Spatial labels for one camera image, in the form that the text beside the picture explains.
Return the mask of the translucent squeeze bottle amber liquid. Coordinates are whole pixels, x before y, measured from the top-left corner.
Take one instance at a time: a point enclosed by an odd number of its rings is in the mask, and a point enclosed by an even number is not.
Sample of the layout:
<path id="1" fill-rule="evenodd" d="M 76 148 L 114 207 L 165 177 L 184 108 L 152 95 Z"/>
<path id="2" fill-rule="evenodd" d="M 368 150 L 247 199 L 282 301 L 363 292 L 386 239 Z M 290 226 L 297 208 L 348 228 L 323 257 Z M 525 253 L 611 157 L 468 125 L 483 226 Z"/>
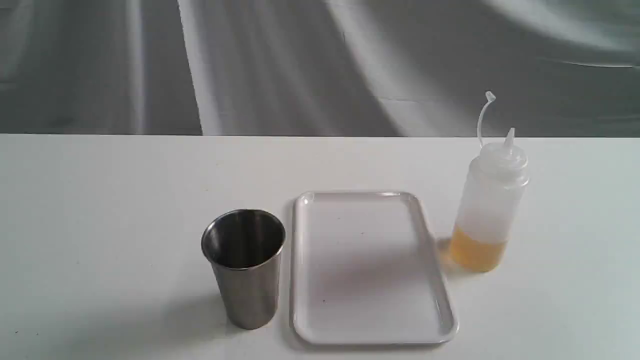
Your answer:
<path id="1" fill-rule="evenodd" d="M 530 182 L 529 159 L 515 144 L 515 128 L 503 141 L 484 140 L 483 119 L 496 100 L 491 91 L 485 97 L 476 127 L 480 150 L 468 166 L 449 244 L 450 259 L 471 272 L 489 272 L 500 264 Z"/>

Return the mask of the stainless steel cup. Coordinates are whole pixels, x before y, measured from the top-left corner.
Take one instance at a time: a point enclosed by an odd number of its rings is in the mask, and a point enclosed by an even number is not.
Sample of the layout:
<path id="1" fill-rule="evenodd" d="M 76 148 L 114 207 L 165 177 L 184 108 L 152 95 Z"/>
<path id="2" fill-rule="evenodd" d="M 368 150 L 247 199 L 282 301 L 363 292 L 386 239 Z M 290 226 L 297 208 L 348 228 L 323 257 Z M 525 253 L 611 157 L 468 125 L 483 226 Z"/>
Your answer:
<path id="1" fill-rule="evenodd" d="M 231 210 L 203 231 L 201 251 L 234 326 L 256 330 L 275 316 L 285 242 L 283 223 L 262 209 Z"/>

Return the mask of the white plastic tray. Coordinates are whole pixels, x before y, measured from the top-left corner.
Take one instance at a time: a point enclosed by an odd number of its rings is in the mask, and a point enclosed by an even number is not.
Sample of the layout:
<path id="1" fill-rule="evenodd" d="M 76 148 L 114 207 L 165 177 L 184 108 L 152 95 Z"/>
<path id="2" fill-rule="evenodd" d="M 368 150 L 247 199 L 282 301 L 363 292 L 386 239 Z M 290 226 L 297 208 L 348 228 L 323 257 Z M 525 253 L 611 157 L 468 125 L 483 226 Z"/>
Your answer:
<path id="1" fill-rule="evenodd" d="M 309 191 L 293 205 L 290 319 L 313 346 L 439 346 L 459 330 L 422 204 Z"/>

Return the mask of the grey backdrop cloth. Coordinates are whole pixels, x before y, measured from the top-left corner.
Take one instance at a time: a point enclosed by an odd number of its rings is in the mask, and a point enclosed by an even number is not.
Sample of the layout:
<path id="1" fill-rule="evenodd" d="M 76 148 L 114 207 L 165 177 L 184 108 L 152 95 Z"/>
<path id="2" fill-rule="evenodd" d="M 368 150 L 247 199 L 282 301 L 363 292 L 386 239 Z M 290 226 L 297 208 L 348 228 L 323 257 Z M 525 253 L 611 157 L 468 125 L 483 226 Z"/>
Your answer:
<path id="1" fill-rule="evenodd" d="M 3 0 L 1 132 L 639 136 L 637 0 Z"/>

